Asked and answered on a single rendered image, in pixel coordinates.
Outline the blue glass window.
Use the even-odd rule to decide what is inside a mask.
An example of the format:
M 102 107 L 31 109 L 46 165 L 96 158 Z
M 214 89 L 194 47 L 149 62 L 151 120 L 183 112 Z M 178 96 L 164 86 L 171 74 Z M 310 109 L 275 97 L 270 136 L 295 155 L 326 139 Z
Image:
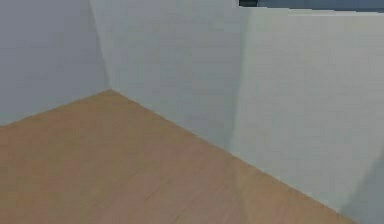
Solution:
M 384 0 L 238 0 L 242 7 L 384 13 Z

